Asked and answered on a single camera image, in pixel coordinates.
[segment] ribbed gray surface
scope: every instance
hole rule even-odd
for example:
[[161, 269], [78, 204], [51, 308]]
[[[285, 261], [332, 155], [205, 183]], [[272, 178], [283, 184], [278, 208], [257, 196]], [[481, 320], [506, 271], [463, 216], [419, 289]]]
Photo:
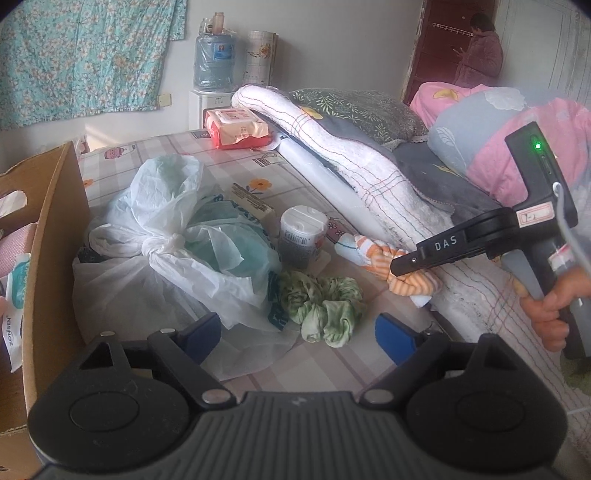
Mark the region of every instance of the ribbed gray surface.
[[[232, 410], [204, 414], [184, 444], [150, 468], [103, 477], [48, 468], [38, 478], [492, 480], [495, 477], [456, 471], [430, 459], [407, 440], [394, 415], [359, 408], [349, 393], [322, 396], [249, 393]], [[512, 478], [557, 477], [538, 471]]]

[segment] hand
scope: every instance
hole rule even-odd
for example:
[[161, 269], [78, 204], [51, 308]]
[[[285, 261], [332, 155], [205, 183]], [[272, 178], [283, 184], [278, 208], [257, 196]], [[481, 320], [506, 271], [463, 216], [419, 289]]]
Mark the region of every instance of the hand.
[[454, 53], [460, 57], [462, 60], [466, 57], [466, 52], [463, 48], [460, 47], [460, 51], [457, 51], [455, 48], [453, 49]]
[[569, 326], [559, 318], [558, 311], [574, 299], [591, 297], [591, 279], [581, 267], [562, 275], [554, 289], [542, 301], [534, 300], [525, 289], [516, 288], [521, 307], [531, 319], [531, 326], [550, 352], [560, 352], [566, 346]]

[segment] pink jacket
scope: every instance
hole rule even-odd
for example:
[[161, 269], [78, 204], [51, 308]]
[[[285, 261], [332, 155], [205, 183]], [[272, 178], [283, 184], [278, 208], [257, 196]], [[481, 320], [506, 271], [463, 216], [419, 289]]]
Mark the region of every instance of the pink jacket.
[[480, 84], [496, 86], [503, 66], [503, 48], [496, 32], [475, 36], [456, 72], [454, 84], [474, 88]]

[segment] green floral pillow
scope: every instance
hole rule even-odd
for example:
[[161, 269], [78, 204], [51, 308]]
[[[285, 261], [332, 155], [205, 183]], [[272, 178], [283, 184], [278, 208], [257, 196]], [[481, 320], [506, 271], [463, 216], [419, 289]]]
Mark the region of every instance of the green floral pillow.
[[324, 116], [351, 121], [377, 143], [395, 148], [402, 142], [427, 140], [423, 121], [407, 105], [376, 91], [302, 89], [292, 102]]

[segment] person in pink coat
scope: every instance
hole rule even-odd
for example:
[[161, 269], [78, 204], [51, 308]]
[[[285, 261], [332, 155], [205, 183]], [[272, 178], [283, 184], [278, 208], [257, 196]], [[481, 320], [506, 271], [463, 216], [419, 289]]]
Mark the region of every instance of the person in pink coat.
[[468, 51], [454, 50], [462, 59], [457, 72], [455, 85], [474, 88], [478, 85], [497, 86], [503, 66], [503, 48], [495, 31], [495, 25], [486, 14], [475, 14], [470, 20], [474, 38]]

